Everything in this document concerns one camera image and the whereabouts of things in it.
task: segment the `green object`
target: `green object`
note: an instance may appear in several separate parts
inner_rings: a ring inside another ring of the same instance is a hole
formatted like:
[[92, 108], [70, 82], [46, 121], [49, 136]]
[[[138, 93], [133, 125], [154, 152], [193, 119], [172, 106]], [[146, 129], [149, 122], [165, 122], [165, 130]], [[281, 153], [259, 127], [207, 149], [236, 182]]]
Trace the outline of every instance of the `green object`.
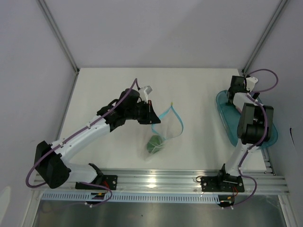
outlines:
[[153, 135], [146, 145], [148, 153], [154, 154], [162, 150], [164, 147], [163, 141], [164, 139], [162, 136]]

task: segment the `transparent bag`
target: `transparent bag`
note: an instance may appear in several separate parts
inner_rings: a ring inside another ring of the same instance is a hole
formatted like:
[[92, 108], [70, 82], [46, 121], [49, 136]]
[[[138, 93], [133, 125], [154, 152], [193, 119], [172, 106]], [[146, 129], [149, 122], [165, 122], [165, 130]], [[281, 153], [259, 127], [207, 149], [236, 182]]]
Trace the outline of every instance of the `transparent bag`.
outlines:
[[180, 136], [184, 125], [173, 107], [170, 107], [159, 116], [160, 124], [152, 124], [145, 135], [144, 157], [148, 158], [153, 154], [162, 151], [169, 141]]

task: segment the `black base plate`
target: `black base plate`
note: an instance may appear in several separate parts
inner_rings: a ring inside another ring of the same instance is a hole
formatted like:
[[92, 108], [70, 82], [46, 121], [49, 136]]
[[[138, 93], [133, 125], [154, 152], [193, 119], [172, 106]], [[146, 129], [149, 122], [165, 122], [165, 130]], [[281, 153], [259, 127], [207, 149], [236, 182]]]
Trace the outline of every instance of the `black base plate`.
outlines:
[[238, 192], [245, 192], [242, 178], [238, 178], [237, 183], [220, 182], [218, 183], [217, 176], [202, 176], [201, 186], [203, 192], [235, 192], [232, 191], [233, 187], [236, 187]]
[[[118, 176], [117, 175], [103, 175], [102, 184], [100, 184], [100, 185], [107, 187], [105, 182], [108, 184], [110, 190], [115, 191], [117, 188], [117, 184], [118, 184]], [[99, 187], [88, 186], [86, 184], [82, 184], [79, 182], [76, 183], [75, 188], [76, 189], [85, 189], [85, 190], [100, 190]]]

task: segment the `blue tray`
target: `blue tray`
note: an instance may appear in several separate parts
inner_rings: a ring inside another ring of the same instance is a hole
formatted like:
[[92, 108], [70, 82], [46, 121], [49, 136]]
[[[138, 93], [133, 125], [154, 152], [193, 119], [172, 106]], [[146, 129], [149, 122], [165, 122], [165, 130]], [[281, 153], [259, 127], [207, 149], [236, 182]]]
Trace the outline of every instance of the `blue tray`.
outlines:
[[[228, 105], [227, 99], [227, 90], [221, 91], [218, 93], [216, 97], [217, 108], [223, 122], [224, 128], [228, 135], [228, 138], [233, 146], [236, 146], [238, 143], [238, 136], [237, 136], [237, 128], [239, 124], [239, 120], [241, 114], [236, 110], [233, 105]], [[264, 142], [261, 148], [268, 148], [273, 145], [278, 140], [278, 132], [276, 127], [273, 125], [271, 131], [271, 137], [268, 142]]]

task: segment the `metal corner post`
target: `metal corner post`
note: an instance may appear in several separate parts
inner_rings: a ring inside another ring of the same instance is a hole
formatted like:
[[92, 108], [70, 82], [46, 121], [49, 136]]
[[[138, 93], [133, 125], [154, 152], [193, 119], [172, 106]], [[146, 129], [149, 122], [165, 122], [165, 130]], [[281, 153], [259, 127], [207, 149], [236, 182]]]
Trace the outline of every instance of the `metal corner post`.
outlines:
[[79, 72], [79, 68], [77, 67], [77, 64], [70, 52], [70, 50], [68, 49], [67, 47], [67, 44], [65, 42], [65, 40], [63, 39], [63, 36], [59, 30], [59, 27], [57, 26], [56, 22], [55, 22], [55, 19], [53, 18], [52, 16], [52, 13], [50, 12], [45, 0], [36, 0], [36, 2], [38, 3], [49, 27], [51, 28], [54, 36], [56, 37], [61, 49], [63, 50], [65, 56], [67, 57], [67, 59], [69, 60], [72, 68], [74, 69], [74, 71], [76, 73]]
[[267, 24], [262, 36], [260, 37], [255, 49], [253, 50], [252, 54], [250, 55], [247, 63], [244, 66], [242, 71], [243, 74], [246, 74], [248, 70], [251, 68], [252, 64], [254, 63], [257, 55], [260, 53], [262, 47], [264, 46], [265, 41], [268, 39], [270, 33], [273, 31], [275, 25], [277, 24], [278, 20], [281, 18], [286, 6], [290, 0], [281, 0], [278, 7], [276, 8], [273, 16], [271, 17], [269, 23]]

